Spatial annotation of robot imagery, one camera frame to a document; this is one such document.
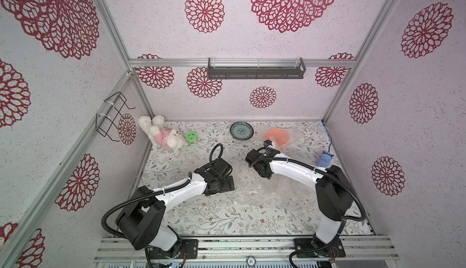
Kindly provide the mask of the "orange plate in bubble wrap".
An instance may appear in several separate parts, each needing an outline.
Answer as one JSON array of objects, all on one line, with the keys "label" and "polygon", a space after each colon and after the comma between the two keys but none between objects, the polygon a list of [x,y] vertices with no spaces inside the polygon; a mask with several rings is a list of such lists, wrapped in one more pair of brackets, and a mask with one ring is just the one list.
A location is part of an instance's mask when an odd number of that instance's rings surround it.
[{"label": "orange plate in bubble wrap", "polygon": [[285,150],[304,137],[297,129],[266,126],[265,124],[259,124],[256,130],[258,141],[264,142],[270,140],[280,150]]}]

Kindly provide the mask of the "clear bubble wrap sheet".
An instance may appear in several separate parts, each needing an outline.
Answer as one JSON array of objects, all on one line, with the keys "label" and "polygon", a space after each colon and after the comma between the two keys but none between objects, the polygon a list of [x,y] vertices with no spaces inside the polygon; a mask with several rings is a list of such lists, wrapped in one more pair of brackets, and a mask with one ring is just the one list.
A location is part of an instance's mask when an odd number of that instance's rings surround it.
[{"label": "clear bubble wrap sheet", "polygon": [[[235,161],[233,177],[240,167],[249,168],[244,161]],[[316,194],[303,184],[293,180],[291,184],[292,195],[270,206],[244,203],[235,190],[196,196],[173,208],[167,221],[182,235],[311,234],[320,218]]]}]

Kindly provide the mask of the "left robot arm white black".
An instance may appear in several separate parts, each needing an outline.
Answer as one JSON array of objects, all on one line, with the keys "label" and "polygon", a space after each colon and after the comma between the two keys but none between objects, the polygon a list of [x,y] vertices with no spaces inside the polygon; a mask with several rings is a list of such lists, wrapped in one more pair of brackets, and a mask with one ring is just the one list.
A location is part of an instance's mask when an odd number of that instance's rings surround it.
[{"label": "left robot arm white black", "polygon": [[182,239],[176,231],[163,225],[165,213],[198,195],[211,196],[235,190],[233,168],[223,158],[218,143],[209,154],[209,162],[189,172],[188,177],[169,186],[138,188],[130,198],[107,211],[102,228],[126,239],[136,250],[158,248],[174,258],[182,250]]}]

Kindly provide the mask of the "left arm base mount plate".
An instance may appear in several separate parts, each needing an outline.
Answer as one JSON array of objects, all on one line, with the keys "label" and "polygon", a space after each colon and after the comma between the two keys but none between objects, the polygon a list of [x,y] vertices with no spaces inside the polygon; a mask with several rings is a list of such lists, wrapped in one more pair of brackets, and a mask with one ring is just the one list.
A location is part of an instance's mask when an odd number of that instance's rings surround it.
[{"label": "left arm base mount plate", "polygon": [[196,259],[199,251],[198,239],[178,240],[174,247],[168,251],[163,251],[158,247],[149,247],[149,258],[151,260],[192,260]]}]

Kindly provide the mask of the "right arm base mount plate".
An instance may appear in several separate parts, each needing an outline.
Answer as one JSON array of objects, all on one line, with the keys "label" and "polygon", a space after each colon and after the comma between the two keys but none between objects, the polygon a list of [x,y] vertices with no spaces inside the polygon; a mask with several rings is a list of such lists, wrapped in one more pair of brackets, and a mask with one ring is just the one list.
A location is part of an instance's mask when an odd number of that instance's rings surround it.
[{"label": "right arm base mount plate", "polygon": [[338,238],[325,244],[317,238],[296,238],[294,248],[298,258],[340,258],[346,253]]}]

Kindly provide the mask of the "green round toy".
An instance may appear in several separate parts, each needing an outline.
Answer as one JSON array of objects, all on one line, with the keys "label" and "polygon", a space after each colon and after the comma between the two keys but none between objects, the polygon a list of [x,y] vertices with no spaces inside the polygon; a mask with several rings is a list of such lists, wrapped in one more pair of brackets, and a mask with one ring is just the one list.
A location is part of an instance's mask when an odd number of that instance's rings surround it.
[{"label": "green round toy", "polygon": [[194,144],[197,141],[197,133],[196,132],[188,132],[186,134],[186,140],[189,142],[189,144]]}]

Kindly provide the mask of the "aluminium front rail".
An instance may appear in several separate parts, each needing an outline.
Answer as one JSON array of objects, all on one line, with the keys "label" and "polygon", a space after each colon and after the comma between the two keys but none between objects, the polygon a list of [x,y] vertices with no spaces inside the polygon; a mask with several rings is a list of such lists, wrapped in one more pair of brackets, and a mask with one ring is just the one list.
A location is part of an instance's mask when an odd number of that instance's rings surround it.
[{"label": "aluminium front rail", "polygon": [[[256,261],[287,261],[293,252],[307,250],[298,244],[306,236],[185,236],[183,246],[195,258],[189,262],[230,262],[245,261],[253,256]],[[342,235],[335,248],[328,250],[328,256],[305,258],[294,256],[296,263],[305,261],[364,261],[399,260],[390,238],[383,235]],[[136,251],[131,243],[121,238],[103,238],[93,263],[142,261],[144,251]]]}]

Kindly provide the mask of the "white plush bunny pink dress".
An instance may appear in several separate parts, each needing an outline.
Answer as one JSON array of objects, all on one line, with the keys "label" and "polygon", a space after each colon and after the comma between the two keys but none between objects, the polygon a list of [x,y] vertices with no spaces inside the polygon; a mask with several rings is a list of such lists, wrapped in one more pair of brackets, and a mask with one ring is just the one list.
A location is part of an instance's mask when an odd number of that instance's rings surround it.
[{"label": "white plush bunny pink dress", "polygon": [[138,119],[138,125],[155,146],[178,151],[188,145],[179,128],[169,129],[165,126],[163,115],[156,115],[152,118],[150,116],[141,116]]}]

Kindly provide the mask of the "yellow plate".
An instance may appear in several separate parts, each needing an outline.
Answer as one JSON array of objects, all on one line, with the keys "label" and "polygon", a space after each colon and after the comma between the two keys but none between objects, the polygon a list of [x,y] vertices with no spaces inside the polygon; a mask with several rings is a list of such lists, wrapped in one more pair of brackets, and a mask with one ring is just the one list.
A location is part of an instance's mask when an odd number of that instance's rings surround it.
[{"label": "yellow plate", "polygon": [[290,179],[281,175],[273,175],[271,179],[263,178],[252,168],[240,167],[234,171],[234,181],[235,192],[244,203],[270,206],[292,195]]}]

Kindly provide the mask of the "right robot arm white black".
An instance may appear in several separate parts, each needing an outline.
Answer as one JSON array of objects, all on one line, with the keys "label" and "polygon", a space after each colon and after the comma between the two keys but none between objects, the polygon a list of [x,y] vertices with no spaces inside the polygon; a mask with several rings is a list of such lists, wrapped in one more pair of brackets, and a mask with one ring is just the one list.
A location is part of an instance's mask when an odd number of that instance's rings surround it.
[{"label": "right robot arm white black", "polygon": [[295,251],[288,257],[292,267],[297,267],[293,258],[298,256],[333,259],[344,256],[340,237],[347,221],[365,221],[366,211],[340,167],[312,166],[292,159],[274,149],[270,141],[265,141],[257,150],[249,151],[245,161],[262,178],[282,175],[314,189],[316,193],[319,226],[312,238],[294,242]]}]

